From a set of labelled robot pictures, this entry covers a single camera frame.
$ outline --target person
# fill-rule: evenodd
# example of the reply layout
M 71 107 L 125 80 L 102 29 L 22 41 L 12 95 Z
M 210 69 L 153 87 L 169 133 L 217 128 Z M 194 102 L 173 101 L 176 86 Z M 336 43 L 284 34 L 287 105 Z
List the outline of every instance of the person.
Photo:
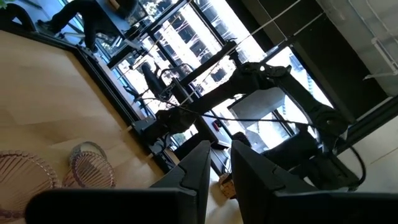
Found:
M 44 22 L 38 20 L 37 24 L 50 32 L 50 34 L 55 35 L 61 32 L 68 22 L 80 13 L 84 22 L 83 27 L 86 47 L 96 52 L 98 50 L 95 47 L 96 34 L 100 32 L 105 35 L 113 35 L 114 27 L 110 24 L 110 21 L 105 18 L 105 15 L 101 12 L 102 9 L 95 1 L 96 0 L 74 0 L 66 4 L 50 21 Z M 127 19 L 138 7 L 138 0 L 102 1 L 108 1 L 109 6 L 123 19 Z

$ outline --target wire basket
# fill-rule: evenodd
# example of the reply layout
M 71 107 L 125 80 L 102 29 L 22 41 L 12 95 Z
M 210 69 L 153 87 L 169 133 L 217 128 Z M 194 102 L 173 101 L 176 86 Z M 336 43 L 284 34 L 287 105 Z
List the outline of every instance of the wire basket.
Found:
M 28 152 L 0 151 L 0 223 L 24 217 L 29 200 L 60 187 L 55 171 Z
M 116 186 L 114 171 L 107 160 L 94 152 L 82 152 L 73 157 L 63 187 L 111 189 Z

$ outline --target metal frame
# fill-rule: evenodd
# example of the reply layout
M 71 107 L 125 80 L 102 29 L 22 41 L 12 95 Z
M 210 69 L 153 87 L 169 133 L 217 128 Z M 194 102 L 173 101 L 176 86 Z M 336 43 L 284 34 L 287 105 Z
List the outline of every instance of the metal frame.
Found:
M 86 54 L 86 52 L 82 50 L 80 47 L 74 46 L 72 44 L 66 43 L 58 39 L 54 39 L 46 35 L 33 33 L 33 32 L 26 32 L 24 30 L 20 30 L 18 28 L 10 27 L 7 25 L 3 25 L 1 26 L 1 28 L 6 32 L 71 52 L 76 57 L 76 59 L 81 63 L 84 69 L 88 72 L 89 76 L 98 85 L 101 92 L 109 100 L 109 102 L 118 112 L 118 114 L 123 119 L 125 124 L 127 126 L 130 126 L 133 122 L 139 120 L 138 116 L 130 107 L 129 103 L 126 101 L 126 99 L 124 99 L 124 97 L 119 92 L 115 84 L 111 81 L 108 75 L 100 67 L 97 61 L 89 57 Z M 132 132 L 131 134 L 133 136 L 139 136 L 139 133 Z M 156 164 L 165 173 L 168 172 L 170 170 L 170 166 L 174 164 L 173 160 L 165 152 L 162 152 L 159 155 L 154 156 L 153 159 L 155 160 Z

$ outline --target copper wire basket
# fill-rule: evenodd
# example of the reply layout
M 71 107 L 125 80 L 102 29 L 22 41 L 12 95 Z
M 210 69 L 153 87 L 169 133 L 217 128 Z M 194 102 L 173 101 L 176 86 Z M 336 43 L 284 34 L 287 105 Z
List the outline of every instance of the copper wire basket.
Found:
M 73 157 L 63 187 L 111 189 L 116 186 L 114 171 L 109 162 L 94 152 L 81 152 Z
M 24 217 L 29 200 L 60 187 L 55 171 L 28 152 L 0 151 L 0 223 Z

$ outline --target black robotic arm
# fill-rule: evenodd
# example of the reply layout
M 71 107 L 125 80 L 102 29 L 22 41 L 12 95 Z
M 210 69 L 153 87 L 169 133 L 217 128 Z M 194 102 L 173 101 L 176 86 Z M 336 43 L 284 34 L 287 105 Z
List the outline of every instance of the black robotic arm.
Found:
M 194 102 L 183 105 L 190 113 L 174 107 L 156 114 L 156 122 L 143 130 L 147 142 L 154 144 L 166 134 L 186 131 L 199 114 L 204 114 L 237 94 L 279 87 L 300 108 L 310 124 L 320 127 L 323 151 L 333 149 L 336 137 L 343 134 L 348 122 L 333 108 L 321 104 L 290 74 L 290 67 L 273 67 L 262 62 L 247 62 L 237 68 L 231 78 Z

